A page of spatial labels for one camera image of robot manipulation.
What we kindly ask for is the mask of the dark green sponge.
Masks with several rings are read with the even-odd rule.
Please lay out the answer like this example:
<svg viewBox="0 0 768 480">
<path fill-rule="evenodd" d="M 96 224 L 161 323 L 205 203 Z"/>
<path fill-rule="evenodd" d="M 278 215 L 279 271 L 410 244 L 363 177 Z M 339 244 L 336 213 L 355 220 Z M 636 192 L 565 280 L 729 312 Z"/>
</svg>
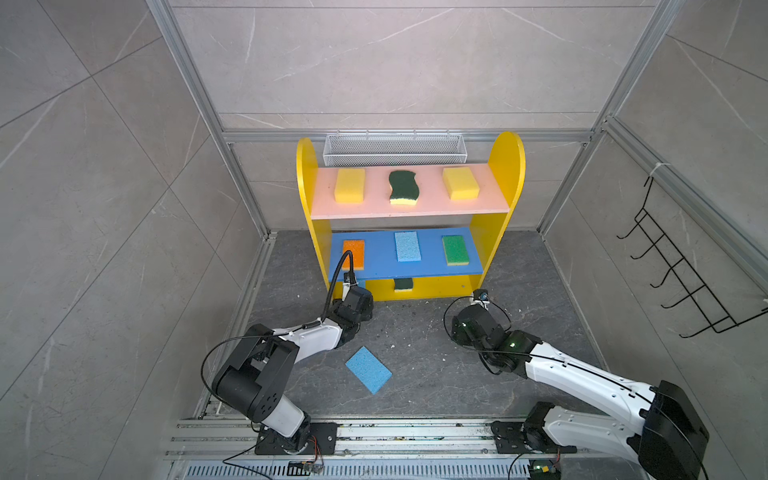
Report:
<svg viewBox="0 0 768 480">
<path fill-rule="evenodd" d="M 388 177 L 391 192 L 391 205 L 415 206 L 420 190 L 416 182 L 416 173 L 410 170 L 395 170 Z"/>
<path fill-rule="evenodd" d="M 401 292 L 401 291 L 412 291 L 414 288 L 414 281 L 412 278 L 396 278 L 394 280 L 394 290 Z"/>
</svg>

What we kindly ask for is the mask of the orange sponge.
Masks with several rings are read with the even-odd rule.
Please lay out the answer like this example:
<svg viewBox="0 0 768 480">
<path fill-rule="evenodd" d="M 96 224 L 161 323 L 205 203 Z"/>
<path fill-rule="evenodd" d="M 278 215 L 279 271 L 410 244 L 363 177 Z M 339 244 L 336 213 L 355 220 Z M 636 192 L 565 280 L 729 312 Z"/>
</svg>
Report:
<svg viewBox="0 0 768 480">
<path fill-rule="evenodd" d="M 362 271 L 365 263 L 365 241 L 362 239 L 344 240 L 342 243 L 342 253 L 351 252 L 351 256 L 343 262 L 343 269 L 354 268 L 355 271 Z"/>
</svg>

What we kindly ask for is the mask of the blue sponge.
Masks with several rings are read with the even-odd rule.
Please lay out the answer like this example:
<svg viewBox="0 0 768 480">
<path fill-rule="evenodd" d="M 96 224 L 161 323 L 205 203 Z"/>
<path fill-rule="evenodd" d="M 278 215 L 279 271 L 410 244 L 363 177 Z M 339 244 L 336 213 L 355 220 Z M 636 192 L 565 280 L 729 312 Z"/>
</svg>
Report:
<svg viewBox="0 0 768 480">
<path fill-rule="evenodd" d="M 396 256 L 401 263 L 419 262 L 421 251 L 418 233 L 416 231 L 399 231 L 394 233 Z"/>
<path fill-rule="evenodd" d="M 366 347 L 361 347 L 346 362 L 346 367 L 372 395 L 392 377 L 392 372 Z"/>
</svg>

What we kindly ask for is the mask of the bright green sponge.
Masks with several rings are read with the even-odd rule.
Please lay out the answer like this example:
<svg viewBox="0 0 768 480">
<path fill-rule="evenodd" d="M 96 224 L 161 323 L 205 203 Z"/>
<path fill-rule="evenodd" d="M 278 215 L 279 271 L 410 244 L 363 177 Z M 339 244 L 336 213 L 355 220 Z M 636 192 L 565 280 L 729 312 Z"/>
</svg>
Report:
<svg viewBox="0 0 768 480">
<path fill-rule="evenodd" d="M 466 266 L 470 263 L 470 256 L 462 235 L 446 235 L 441 240 L 447 266 Z"/>
</svg>

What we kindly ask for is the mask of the yellow sponge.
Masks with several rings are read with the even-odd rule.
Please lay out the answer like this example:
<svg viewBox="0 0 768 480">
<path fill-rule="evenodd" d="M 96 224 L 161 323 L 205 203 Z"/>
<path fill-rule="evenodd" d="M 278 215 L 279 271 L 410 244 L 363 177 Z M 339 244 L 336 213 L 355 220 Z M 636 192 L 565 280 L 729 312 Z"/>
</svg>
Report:
<svg viewBox="0 0 768 480">
<path fill-rule="evenodd" d="M 442 178 L 451 201 L 474 200 L 479 195 L 479 184 L 469 167 L 446 167 Z"/>
<path fill-rule="evenodd" d="M 338 204 L 361 204 L 365 195 L 366 170 L 340 168 L 337 171 L 334 200 Z"/>
</svg>

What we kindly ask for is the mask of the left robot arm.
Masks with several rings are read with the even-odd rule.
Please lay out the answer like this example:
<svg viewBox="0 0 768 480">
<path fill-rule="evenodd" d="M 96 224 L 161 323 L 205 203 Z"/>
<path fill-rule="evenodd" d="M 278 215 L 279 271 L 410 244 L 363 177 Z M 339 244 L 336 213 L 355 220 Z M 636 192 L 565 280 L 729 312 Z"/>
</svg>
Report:
<svg viewBox="0 0 768 480">
<path fill-rule="evenodd" d="M 308 441 L 311 419 L 284 395 L 294 365 L 353 339 L 373 308 L 373 294 L 355 285 L 315 321 L 277 330 L 256 324 L 234 339 L 234 349 L 207 388 L 298 451 Z"/>
</svg>

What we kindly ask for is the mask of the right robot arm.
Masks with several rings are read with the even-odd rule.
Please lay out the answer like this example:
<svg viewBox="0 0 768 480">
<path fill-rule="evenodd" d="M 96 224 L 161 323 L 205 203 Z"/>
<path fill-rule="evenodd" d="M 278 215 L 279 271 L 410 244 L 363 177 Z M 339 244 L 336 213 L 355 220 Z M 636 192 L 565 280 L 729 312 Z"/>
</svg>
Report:
<svg viewBox="0 0 768 480">
<path fill-rule="evenodd" d="M 475 352 L 493 375 L 511 373 L 548 385 L 597 410 L 539 401 L 521 423 L 493 422 L 500 451 L 587 449 L 633 462 L 654 479 L 709 476 L 704 457 L 710 435 L 682 388 L 626 379 L 573 358 L 533 334 L 503 327 L 491 315 L 492 305 L 475 294 L 457 315 L 444 317 L 449 339 Z"/>
</svg>

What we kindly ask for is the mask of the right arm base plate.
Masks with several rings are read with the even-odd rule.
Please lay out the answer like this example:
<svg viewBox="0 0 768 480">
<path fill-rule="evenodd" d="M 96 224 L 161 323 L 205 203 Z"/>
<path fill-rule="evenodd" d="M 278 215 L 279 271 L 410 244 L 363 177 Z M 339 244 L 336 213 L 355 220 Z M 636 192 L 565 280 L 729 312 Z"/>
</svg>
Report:
<svg viewBox="0 0 768 480">
<path fill-rule="evenodd" d="M 494 421 L 490 424 L 499 454 L 573 454 L 577 448 L 556 443 L 544 429 L 527 422 Z"/>
</svg>

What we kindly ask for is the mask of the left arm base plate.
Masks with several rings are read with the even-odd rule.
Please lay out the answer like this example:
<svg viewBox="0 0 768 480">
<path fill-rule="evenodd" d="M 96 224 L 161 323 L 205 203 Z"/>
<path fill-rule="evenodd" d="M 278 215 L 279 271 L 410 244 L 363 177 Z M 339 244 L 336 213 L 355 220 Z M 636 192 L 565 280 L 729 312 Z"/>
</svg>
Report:
<svg viewBox="0 0 768 480">
<path fill-rule="evenodd" d="M 304 423 L 290 437 L 263 427 L 255 446 L 256 455 L 331 455 L 335 452 L 339 425 L 331 422 Z"/>
</svg>

